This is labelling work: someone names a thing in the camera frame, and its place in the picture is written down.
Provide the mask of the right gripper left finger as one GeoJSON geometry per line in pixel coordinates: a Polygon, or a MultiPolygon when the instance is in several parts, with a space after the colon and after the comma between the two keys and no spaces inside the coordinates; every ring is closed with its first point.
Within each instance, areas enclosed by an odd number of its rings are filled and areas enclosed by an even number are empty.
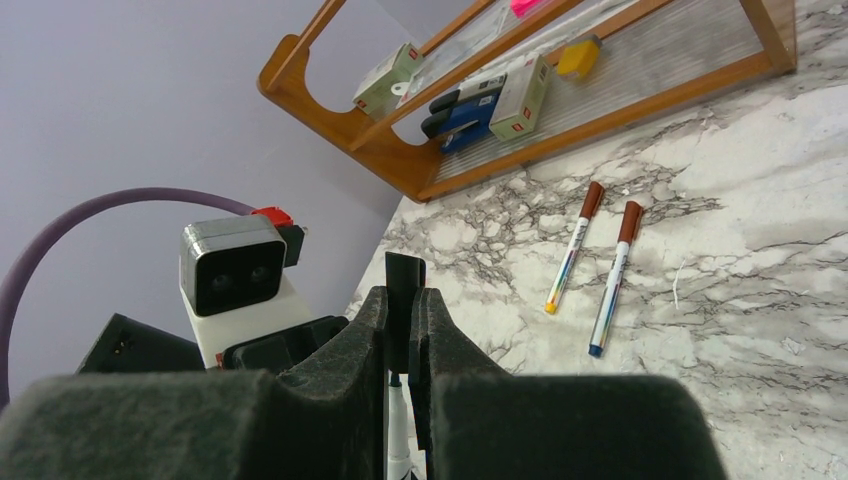
{"type": "Polygon", "coordinates": [[[5,479],[381,479],[388,293],[292,369],[85,374],[1,417],[5,479]]]}

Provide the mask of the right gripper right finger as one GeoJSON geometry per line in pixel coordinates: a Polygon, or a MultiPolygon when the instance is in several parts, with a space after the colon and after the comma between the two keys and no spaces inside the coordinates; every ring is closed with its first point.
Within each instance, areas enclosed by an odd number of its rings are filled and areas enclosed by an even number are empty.
{"type": "Polygon", "coordinates": [[[702,410],[652,375],[516,376],[454,323],[411,307],[408,384],[431,479],[723,479],[702,410]]]}

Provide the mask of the white pen green end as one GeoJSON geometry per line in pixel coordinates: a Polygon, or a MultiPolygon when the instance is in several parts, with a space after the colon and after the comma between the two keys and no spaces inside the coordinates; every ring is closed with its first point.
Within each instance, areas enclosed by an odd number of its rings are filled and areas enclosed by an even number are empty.
{"type": "Polygon", "coordinates": [[[407,406],[400,375],[389,373],[387,479],[412,480],[412,461],[408,445],[407,406]]]}

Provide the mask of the white marker black tip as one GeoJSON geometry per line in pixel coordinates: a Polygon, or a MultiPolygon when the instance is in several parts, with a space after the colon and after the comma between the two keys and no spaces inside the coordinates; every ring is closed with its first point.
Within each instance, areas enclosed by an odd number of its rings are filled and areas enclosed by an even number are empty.
{"type": "Polygon", "coordinates": [[[605,289],[589,341],[588,354],[593,358],[601,358],[606,349],[632,244],[616,243],[615,257],[605,282],[605,289]]]}

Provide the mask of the black pen cap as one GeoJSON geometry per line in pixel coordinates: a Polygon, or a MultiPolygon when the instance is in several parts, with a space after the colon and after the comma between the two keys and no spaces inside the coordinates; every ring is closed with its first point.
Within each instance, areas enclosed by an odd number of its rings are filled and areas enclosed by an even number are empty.
{"type": "Polygon", "coordinates": [[[426,262],[400,253],[385,254],[388,306],[385,324],[386,364],[390,371],[406,374],[414,299],[426,284],[426,262]]]}

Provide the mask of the brown pen cap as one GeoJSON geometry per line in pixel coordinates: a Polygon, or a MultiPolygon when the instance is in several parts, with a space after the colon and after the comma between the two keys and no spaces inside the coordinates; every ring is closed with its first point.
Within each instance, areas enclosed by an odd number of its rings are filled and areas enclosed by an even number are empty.
{"type": "Polygon", "coordinates": [[[599,209],[604,193],[605,188],[599,182],[592,181],[589,184],[579,217],[591,220],[599,209]]]}
{"type": "Polygon", "coordinates": [[[617,239],[618,243],[633,243],[638,236],[643,214],[644,208],[638,202],[628,201],[626,203],[617,239]]]}

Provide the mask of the white marker yellow end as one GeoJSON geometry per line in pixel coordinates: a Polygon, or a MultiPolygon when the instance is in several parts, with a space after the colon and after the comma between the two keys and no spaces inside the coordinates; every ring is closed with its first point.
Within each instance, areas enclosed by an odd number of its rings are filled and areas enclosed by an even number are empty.
{"type": "Polygon", "coordinates": [[[560,263],[549,294],[547,295],[544,311],[549,315],[554,315],[560,307],[565,295],[570,273],[576,263],[579,250],[582,246],[591,220],[580,218],[579,215],[577,217],[575,228],[567,245],[565,255],[560,263]]]}

